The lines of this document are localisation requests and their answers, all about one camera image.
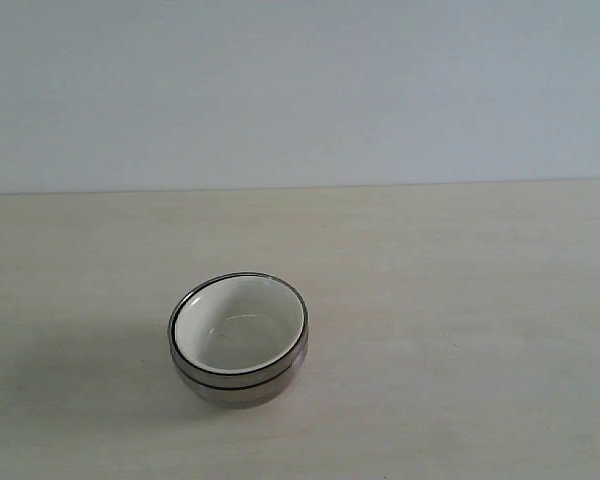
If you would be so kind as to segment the ribbed steel bowl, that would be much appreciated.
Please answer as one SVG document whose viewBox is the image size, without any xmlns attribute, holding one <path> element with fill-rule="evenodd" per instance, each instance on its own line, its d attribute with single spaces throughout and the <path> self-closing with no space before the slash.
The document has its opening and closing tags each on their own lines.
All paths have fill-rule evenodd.
<svg viewBox="0 0 600 480">
<path fill-rule="evenodd" d="M 193 380 L 179 367 L 175 367 L 175 371 L 180 380 L 202 400 L 221 408 L 248 409 L 273 400 L 289 387 L 304 363 L 308 347 L 306 343 L 291 366 L 281 374 L 264 383 L 241 389 L 214 388 Z"/>
</svg>

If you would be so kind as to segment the white ceramic bowl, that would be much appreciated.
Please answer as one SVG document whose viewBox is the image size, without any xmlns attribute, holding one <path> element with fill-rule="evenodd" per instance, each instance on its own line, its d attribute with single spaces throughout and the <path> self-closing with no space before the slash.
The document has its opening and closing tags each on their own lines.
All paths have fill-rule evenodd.
<svg viewBox="0 0 600 480">
<path fill-rule="evenodd" d="M 242 375 L 282 359 L 307 325 L 301 296 L 286 283 L 255 274 L 214 280 L 184 301 L 171 338 L 190 365 Z"/>
</svg>

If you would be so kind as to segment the smooth steel bowl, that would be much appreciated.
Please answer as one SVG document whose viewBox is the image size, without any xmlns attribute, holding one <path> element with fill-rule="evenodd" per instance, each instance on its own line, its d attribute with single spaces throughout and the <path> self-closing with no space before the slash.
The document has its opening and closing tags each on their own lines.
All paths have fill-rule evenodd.
<svg viewBox="0 0 600 480">
<path fill-rule="evenodd" d="M 291 366 L 292 362 L 294 361 L 294 359 L 297 357 L 300 350 L 303 348 L 303 346 L 306 343 L 308 343 L 309 311 L 308 311 L 306 302 L 300 295 L 304 302 L 304 305 L 306 307 L 306 311 L 307 311 L 306 328 L 303 331 L 299 342 L 291 349 L 291 351 L 288 354 L 286 354 L 282 359 L 274 362 L 274 364 L 264 367 L 260 370 L 252 371 L 250 373 L 246 373 L 246 374 L 242 374 L 242 375 L 236 375 L 236 374 L 221 375 L 221 374 L 211 374 L 208 372 L 204 372 L 204 371 L 188 364 L 180 356 L 180 354 L 177 352 L 177 349 L 171 338 L 171 327 L 172 327 L 173 321 L 175 320 L 176 313 L 178 312 L 179 308 L 183 306 L 184 301 L 188 298 L 188 296 L 191 295 L 193 292 L 195 292 L 197 289 L 210 284 L 214 280 L 227 278 L 232 275 L 247 275 L 247 274 L 255 274 L 255 275 L 266 276 L 266 277 L 270 277 L 270 278 L 273 278 L 276 280 L 280 280 L 280 281 L 286 283 L 287 285 L 291 286 L 296 291 L 296 293 L 298 293 L 300 295 L 300 293 L 297 291 L 297 289 L 295 289 L 291 284 L 289 284 L 288 282 L 286 282 L 280 278 L 277 278 L 273 275 L 266 274 L 266 273 L 250 272 L 250 271 L 232 272 L 229 274 L 214 277 L 214 278 L 209 279 L 209 280 L 203 282 L 202 284 L 196 286 L 194 289 L 192 289 L 187 294 L 185 294 L 184 297 L 175 306 L 175 308 L 172 311 L 170 318 L 168 320 L 167 338 L 168 338 L 169 350 L 170 350 L 170 354 L 171 354 L 171 357 L 173 359 L 173 363 L 175 364 L 175 366 L 179 367 L 186 375 L 190 376 L 193 380 L 195 380 L 199 383 L 202 383 L 203 385 L 207 385 L 207 386 L 211 386 L 211 387 L 219 388 L 219 389 L 241 389 L 241 388 L 246 388 L 248 386 L 264 383 L 264 382 L 276 377 L 277 375 L 279 375 L 283 371 L 285 371 L 287 368 L 289 368 Z"/>
</svg>

